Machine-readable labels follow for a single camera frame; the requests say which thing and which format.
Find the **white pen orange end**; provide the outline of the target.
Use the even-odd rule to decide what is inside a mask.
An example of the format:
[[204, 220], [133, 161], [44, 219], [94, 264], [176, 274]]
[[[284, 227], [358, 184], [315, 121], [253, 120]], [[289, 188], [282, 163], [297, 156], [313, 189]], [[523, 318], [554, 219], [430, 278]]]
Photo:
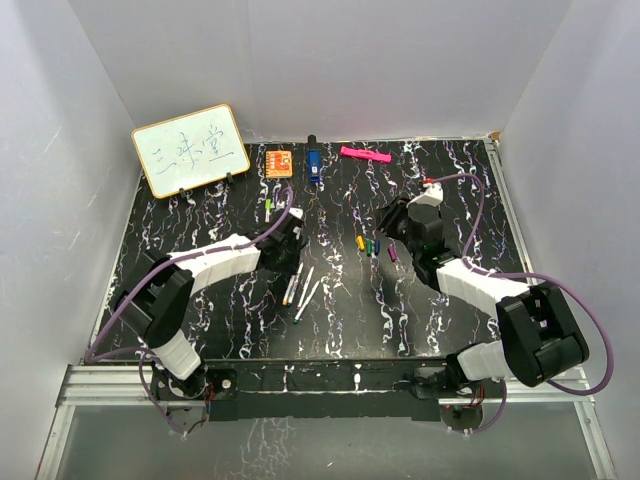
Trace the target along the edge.
[[296, 289], [296, 285], [297, 285], [299, 276], [302, 272], [302, 269], [303, 269], [303, 263], [300, 263], [297, 267], [296, 272], [290, 278], [290, 281], [288, 283], [288, 286], [282, 301], [283, 306], [288, 306], [292, 302], [293, 296], [294, 296], [294, 290]]

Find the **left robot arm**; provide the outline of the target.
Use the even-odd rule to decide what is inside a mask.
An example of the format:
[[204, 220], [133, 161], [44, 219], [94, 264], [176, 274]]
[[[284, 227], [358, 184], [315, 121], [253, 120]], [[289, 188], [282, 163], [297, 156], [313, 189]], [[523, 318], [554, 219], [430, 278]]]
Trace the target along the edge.
[[228, 238], [189, 252], [145, 253], [114, 294], [112, 311], [148, 347], [167, 372], [168, 384], [186, 399], [206, 387], [201, 356], [182, 331], [191, 298], [218, 282], [264, 269], [291, 275], [306, 245], [298, 208], [260, 231]]

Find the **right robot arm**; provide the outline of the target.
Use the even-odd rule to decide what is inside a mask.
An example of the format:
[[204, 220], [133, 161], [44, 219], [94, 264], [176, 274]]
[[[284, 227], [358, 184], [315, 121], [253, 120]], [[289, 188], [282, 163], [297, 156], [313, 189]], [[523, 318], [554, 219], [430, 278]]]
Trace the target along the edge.
[[376, 230], [408, 251], [417, 278], [498, 323], [500, 338], [467, 346], [426, 378], [436, 388], [466, 397], [483, 380], [514, 377], [528, 387], [551, 380], [589, 358], [590, 350], [560, 288], [528, 285], [472, 272], [446, 244], [435, 206], [398, 196], [377, 210]]

